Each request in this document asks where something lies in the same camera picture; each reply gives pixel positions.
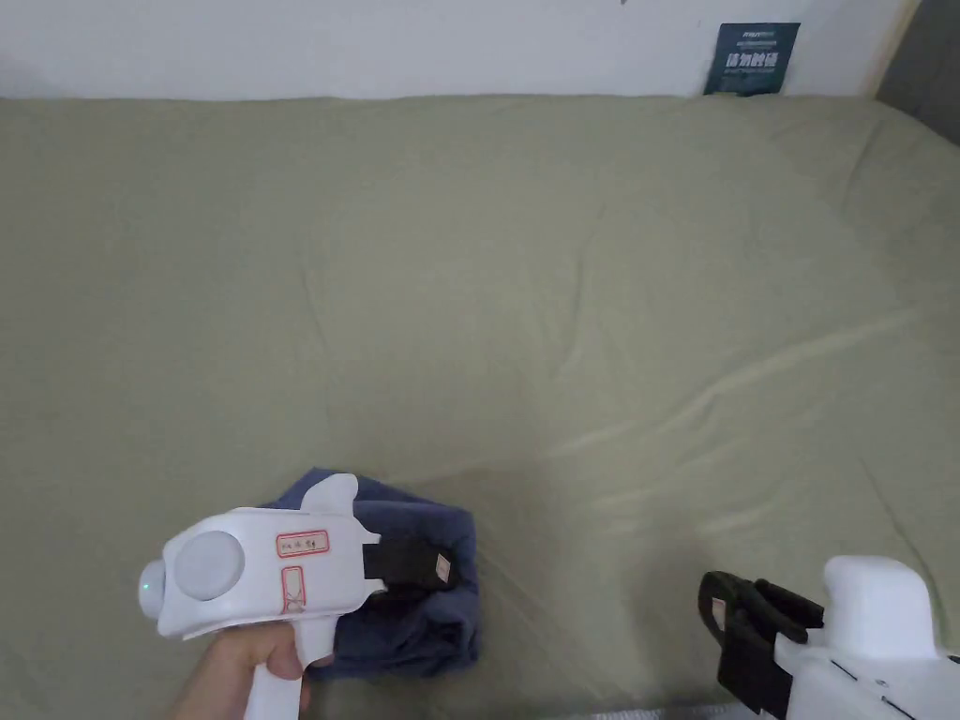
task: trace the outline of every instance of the white wall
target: white wall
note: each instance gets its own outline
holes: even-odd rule
[[[0,0],[0,95],[697,94],[722,22],[801,21],[785,91],[871,94],[918,0]]]

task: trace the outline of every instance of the blue cloth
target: blue cloth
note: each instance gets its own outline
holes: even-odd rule
[[[306,492],[333,470],[313,468],[276,502],[264,507],[299,509]],[[453,553],[462,582],[425,594],[387,592],[337,622],[333,664],[310,668],[316,678],[370,678],[382,673],[430,677],[468,667],[478,655],[480,595],[476,531],[466,510],[424,500],[357,475],[353,514],[373,533],[418,537]]]

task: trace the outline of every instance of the gripper handle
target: gripper handle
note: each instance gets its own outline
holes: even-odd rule
[[[334,615],[291,623],[297,636],[297,655],[304,667],[333,654],[337,619]],[[302,682],[302,679],[283,680],[265,664],[257,665],[244,720],[297,720]]]

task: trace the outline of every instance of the sticker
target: sticker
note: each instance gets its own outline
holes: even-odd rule
[[[303,584],[303,568],[290,565],[280,571],[283,585],[283,614],[306,610],[306,587]]]
[[[330,549],[326,530],[307,530],[305,533],[284,533],[276,536],[276,553],[281,558],[317,555]]]
[[[713,622],[720,628],[721,633],[727,631],[727,603],[718,597],[713,598]]]
[[[445,583],[450,579],[450,561],[443,555],[437,556],[437,577]]]
[[[724,23],[704,95],[780,92],[799,22]]]

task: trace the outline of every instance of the bed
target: bed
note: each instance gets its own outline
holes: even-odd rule
[[[5,716],[155,716],[135,581],[313,466],[469,508],[469,672],[317,717],[718,697],[701,574],[960,623],[960,150],[873,101],[0,103]]]

